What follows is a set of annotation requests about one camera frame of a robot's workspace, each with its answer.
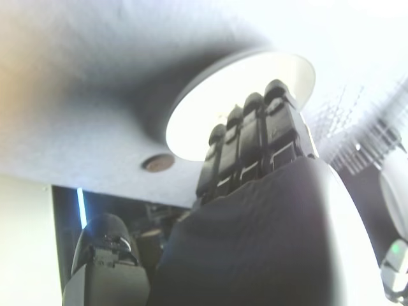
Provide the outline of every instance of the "back of robotic hand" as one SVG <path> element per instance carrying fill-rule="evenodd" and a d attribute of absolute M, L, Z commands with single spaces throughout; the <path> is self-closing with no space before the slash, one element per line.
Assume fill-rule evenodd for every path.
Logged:
<path fill-rule="evenodd" d="M 251 94 L 209 144 L 199 200 L 173 228 L 147 305 L 384 305 L 360 216 L 339 176 L 319 160 L 282 82 Z M 126 235 L 103 237 L 85 244 L 91 252 L 76 253 L 83 259 L 74 262 L 64 304 L 145 305 L 148 282 Z M 112 250 L 111 240 L 118 242 Z"/>

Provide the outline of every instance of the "brown round object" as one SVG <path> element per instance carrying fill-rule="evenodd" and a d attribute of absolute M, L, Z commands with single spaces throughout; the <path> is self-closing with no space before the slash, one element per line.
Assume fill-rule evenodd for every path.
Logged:
<path fill-rule="evenodd" d="M 142 167 L 148 172 L 155 173 L 167 170 L 173 166 L 174 162 L 174 156 L 171 154 L 159 154 L 146 159 Z"/>

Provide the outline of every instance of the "white wall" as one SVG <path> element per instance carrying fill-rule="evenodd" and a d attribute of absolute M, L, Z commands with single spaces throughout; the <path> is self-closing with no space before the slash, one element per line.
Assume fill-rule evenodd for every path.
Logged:
<path fill-rule="evenodd" d="M 2 175 L 0 305 L 61 305 L 51 188 Z"/>

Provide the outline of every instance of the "blue light strip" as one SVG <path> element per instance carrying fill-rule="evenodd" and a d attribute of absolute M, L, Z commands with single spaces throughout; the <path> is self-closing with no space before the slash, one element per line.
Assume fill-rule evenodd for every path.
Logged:
<path fill-rule="evenodd" d="M 82 192 L 82 188 L 78 188 L 76 190 L 78 195 L 78 205 L 79 205 L 79 215 L 81 217 L 81 227 L 85 228 L 87 225 L 87 215 L 85 213 L 85 201 L 84 201 L 84 193 Z"/>

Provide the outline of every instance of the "green indicator light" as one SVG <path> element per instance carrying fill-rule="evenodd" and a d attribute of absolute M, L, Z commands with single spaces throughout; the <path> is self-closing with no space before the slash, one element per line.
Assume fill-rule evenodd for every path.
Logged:
<path fill-rule="evenodd" d="M 393 246 L 391 247 L 391 251 L 396 254 L 400 251 L 400 247 L 397 244 L 393 244 Z"/>

